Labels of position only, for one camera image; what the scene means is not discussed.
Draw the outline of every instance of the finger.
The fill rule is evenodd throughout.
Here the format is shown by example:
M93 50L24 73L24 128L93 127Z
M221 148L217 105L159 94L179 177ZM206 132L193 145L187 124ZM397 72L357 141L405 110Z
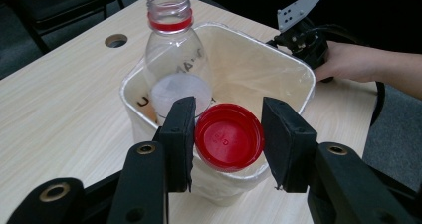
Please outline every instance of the finger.
M332 77L330 73L329 66L327 63L323 64L322 66L314 69L314 74L316 76L316 81L319 82L325 78Z

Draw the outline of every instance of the black chair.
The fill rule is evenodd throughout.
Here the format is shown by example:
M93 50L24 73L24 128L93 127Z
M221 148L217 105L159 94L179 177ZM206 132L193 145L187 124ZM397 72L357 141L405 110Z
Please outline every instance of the black chair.
M114 1L118 2L120 9L124 8L122 0L5 0L44 54L50 48L42 36L100 11L106 18L106 6Z

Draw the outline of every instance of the bottle neck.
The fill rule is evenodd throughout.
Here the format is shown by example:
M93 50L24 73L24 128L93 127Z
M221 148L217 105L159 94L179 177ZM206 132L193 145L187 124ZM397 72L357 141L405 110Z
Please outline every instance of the bottle neck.
M174 21L174 22L163 22L163 21L156 21L153 19L152 14L148 12L148 21L149 27L158 33L161 34L175 34L175 33L183 33L187 31L189 28L192 27L193 18L192 18L192 9L189 9L188 15L185 16L186 19L181 21Z
M192 26L189 0L147 0L149 26L162 34L174 34Z

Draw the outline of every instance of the person's hand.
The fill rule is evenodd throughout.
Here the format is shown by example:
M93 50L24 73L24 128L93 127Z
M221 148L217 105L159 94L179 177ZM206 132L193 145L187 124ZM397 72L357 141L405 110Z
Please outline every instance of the person's hand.
M374 61L377 56L382 56L383 52L369 47L328 41L326 62L314 70L316 80L335 77L357 82L374 81Z

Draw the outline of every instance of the metal bracket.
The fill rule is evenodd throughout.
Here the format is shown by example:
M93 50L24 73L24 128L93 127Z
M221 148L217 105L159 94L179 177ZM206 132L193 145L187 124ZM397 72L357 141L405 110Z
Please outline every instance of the metal bracket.
M319 0L298 0L283 10L277 11L279 31L286 32L289 28L304 19Z

